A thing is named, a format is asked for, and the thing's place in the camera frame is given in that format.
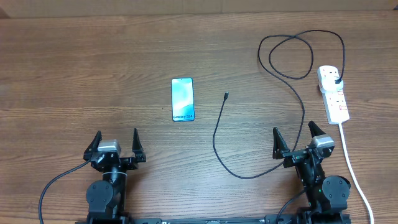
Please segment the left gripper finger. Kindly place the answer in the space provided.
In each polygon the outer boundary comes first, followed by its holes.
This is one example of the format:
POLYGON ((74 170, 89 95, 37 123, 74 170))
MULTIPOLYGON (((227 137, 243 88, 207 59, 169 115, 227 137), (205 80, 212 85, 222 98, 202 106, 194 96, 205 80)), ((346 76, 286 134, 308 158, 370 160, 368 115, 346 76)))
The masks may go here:
POLYGON ((133 139, 132 139, 132 152, 135 156, 143 156, 144 149, 139 139, 139 134, 137 128, 134 129, 133 139))
POLYGON ((85 153, 93 153, 93 152, 97 152, 98 151, 98 146, 100 141, 102 140, 102 134, 101 131, 97 131, 94 139, 92 140, 92 142, 90 143, 90 145, 87 147, 87 149, 85 150, 85 153))

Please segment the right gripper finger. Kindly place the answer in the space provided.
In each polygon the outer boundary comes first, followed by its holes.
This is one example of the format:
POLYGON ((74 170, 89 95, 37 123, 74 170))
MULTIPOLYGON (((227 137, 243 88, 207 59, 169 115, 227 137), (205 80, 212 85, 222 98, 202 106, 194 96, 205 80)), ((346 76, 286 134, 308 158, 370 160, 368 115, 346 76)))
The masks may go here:
POLYGON ((290 149, 288 148, 281 133, 276 127, 273 128, 273 138, 274 138, 274 145, 273 145, 272 158, 283 159, 284 154, 290 152, 290 149))
POLYGON ((310 129, 310 133, 312 137, 324 135, 325 132, 322 131, 314 121, 310 121, 308 123, 308 127, 310 129))

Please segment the Galaxy smartphone with blue screen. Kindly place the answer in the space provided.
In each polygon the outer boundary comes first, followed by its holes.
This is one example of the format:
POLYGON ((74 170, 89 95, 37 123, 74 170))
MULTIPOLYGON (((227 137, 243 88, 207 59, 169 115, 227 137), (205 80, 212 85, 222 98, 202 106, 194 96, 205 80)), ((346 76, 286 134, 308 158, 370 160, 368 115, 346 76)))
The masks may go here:
POLYGON ((173 78, 171 80, 171 95, 172 120, 174 122, 194 121, 193 78, 173 78))

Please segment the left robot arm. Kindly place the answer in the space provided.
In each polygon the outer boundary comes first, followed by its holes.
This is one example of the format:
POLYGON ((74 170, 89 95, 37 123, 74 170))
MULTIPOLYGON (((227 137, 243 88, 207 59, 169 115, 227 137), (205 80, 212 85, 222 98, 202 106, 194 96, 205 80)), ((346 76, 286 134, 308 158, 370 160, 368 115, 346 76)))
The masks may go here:
POLYGON ((125 211, 127 171, 136 170, 146 161, 146 154, 137 130, 132 138, 131 157, 121 157, 121 146, 116 139, 103 140, 98 131, 84 152, 83 159, 102 173, 102 179, 86 190, 87 223, 134 223, 125 211))

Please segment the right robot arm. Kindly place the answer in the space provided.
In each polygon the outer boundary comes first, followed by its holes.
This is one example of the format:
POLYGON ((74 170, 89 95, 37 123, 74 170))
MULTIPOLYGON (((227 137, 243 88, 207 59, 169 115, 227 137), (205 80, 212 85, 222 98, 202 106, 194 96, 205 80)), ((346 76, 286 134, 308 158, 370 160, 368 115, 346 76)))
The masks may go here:
POLYGON ((291 151, 277 128, 273 129, 273 159, 282 159, 285 168, 294 167, 301 180, 303 190, 291 198, 275 217, 267 218, 274 223, 350 223, 349 215, 343 214, 348 208, 351 184, 339 175, 326 176, 322 161, 331 156, 335 142, 313 121, 308 123, 312 140, 306 148, 291 151), (293 215, 282 213, 293 201, 306 195, 307 207, 300 207, 293 215))

